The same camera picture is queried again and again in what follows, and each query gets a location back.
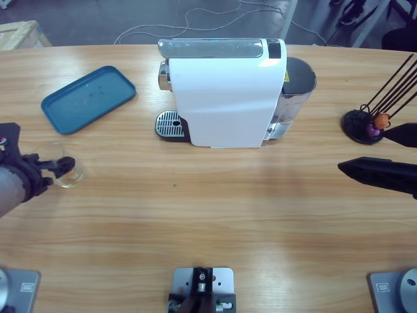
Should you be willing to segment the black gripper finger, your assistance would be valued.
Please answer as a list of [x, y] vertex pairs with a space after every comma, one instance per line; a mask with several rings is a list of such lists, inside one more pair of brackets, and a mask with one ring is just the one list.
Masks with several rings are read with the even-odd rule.
[[41, 177], [40, 179], [36, 180], [34, 193], [43, 193], [47, 191], [48, 187], [54, 183], [51, 177]]
[[64, 156], [57, 160], [38, 161], [38, 167], [52, 172], [55, 178], [61, 178], [68, 174], [74, 169], [75, 165], [76, 160], [71, 156]]
[[359, 183], [410, 194], [416, 199], [416, 165], [361, 156], [341, 162], [338, 169]]
[[405, 123], [384, 132], [384, 137], [405, 147], [417, 147], [417, 124]]

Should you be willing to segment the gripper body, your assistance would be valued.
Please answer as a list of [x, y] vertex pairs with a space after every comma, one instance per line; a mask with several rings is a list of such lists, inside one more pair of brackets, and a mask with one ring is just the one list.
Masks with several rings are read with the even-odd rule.
[[29, 158], [13, 158], [9, 152], [1, 151], [1, 192], [6, 192], [12, 200], [30, 200], [42, 193], [34, 193], [41, 170]]

